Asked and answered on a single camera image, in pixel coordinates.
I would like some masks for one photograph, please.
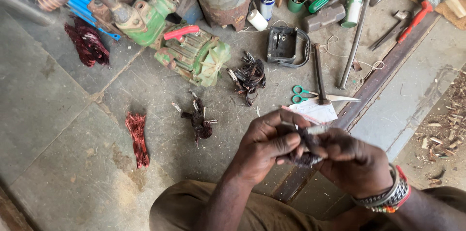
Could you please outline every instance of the hammer head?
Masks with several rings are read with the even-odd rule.
[[[340,3],[332,4],[302,20],[302,29],[309,33],[342,20],[346,16],[345,7]]]

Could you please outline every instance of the metal bracelet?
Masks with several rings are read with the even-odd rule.
[[[403,198],[405,198],[409,191],[409,185],[407,181],[400,179],[400,174],[395,166],[392,164],[389,165],[391,167],[390,174],[393,178],[392,188],[389,191],[377,196],[362,199],[353,198],[353,201],[356,203],[356,205],[364,206],[366,208],[396,206],[403,200]]]

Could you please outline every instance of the person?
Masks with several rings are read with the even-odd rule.
[[[393,213],[365,207],[330,221],[320,221],[288,205],[251,193],[274,163],[300,148],[300,135],[279,135],[283,122],[310,127],[300,115],[280,109],[251,122],[239,148],[217,185],[181,181],[165,190],[149,215],[151,231],[459,231],[466,230],[466,192],[452,187],[403,192]],[[357,140],[341,129],[318,135],[322,146],[312,151],[324,158],[319,171],[356,201],[379,198],[403,183],[403,174],[391,170],[384,151]]]

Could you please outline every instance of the hand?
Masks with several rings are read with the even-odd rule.
[[[298,133],[277,135],[276,127],[282,121],[309,127],[311,123],[302,116],[279,109],[251,122],[243,136],[224,178],[237,178],[251,188],[260,183],[275,163],[275,158],[287,154],[298,147]]]
[[[312,150],[326,158],[316,168],[354,198],[367,198],[390,190],[388,157],[383,150],[355,139],[340,128],[320,134],[323,147]]]

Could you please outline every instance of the red handle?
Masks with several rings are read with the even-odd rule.
[[[424,16],[426,14],[434,11],[434,9],[432,8],[431,3],[428,2],[428,1],[423,1],[421,3],[421,5],[422,5],[422,10],[419,13],[416,14],[416,16],[412,19],[411,23],[409,24],[408,28],[406,28],[406,30],[398,38],[398,43],[401,43],[406,39],[408,34],[411,32],[412,28],[414,26],[417,26],[417,24],[419,24],[421,22],[421,20],[424,19]]]
[[[169,39],[172,39],[172,38],[177,38],[178,41],[179,41],[179,40],[183,39],[183,37],[182,37],[183,35],[189,34],[189,33],[196,33],[196,32],[199,32],[199,26],[189,25],[189,26],[185,26],[183,28],[176,29],[176,30],[173,30],[171,32],[165,33],[164,34],[164,39],[169,40]]]

